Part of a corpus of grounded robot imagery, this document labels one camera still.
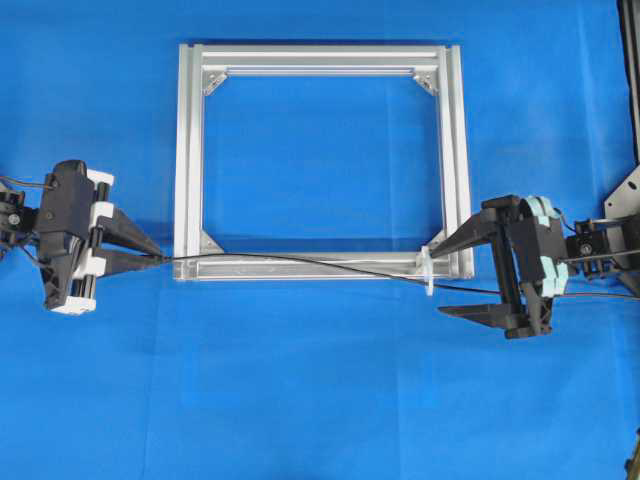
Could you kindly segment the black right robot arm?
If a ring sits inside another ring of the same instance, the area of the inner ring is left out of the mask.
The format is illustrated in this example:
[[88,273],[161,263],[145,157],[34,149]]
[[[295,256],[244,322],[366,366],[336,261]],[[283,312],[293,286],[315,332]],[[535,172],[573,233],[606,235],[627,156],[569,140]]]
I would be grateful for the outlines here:
[[543,196],[499,197],[483,202],[433,257],[488,244],[494,260],[497,304],[442,306],[440,312],[503,330],[506,338],[552,331],[555,298],[565,294],[571,276],[617,277],[639,295],[639,217],[587,219],[571,227]]

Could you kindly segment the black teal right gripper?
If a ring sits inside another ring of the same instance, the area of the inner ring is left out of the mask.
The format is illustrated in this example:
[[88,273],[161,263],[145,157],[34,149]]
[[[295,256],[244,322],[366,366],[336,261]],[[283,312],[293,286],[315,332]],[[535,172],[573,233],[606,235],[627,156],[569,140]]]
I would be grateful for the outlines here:
[[549,334],[553,300],[565,293],[569,278],[560,214],[544,196],[509,195],[485,201],[482,207],[430,257],[490,244],[501,293],[511,312],[503,304],[441,306],[438,311],[505,330],[509,340]]

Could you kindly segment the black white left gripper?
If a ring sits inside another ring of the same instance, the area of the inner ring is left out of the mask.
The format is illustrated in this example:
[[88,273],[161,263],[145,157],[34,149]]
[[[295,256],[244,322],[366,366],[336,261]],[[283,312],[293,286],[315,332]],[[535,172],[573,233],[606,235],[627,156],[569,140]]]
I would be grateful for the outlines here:
[[[99,277],[164,265],[160,247],[108,201],[114,177],[81,160],[55,165],[38,212],[38,261],[47,310],[82,315],[95,310]],[[147,255],[98,249],[103,242]]]

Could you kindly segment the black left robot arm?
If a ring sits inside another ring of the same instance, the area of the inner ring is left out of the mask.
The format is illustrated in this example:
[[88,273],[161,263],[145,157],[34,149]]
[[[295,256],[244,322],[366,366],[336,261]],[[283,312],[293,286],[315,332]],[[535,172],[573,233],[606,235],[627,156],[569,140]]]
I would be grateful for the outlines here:
[[1,253],[29,255],[38,268],[47,310],[82,315],[96,308],[103,277],[170,261],[109,201],[114,176],[81,160],[56,164],[42,183],[1,178]]

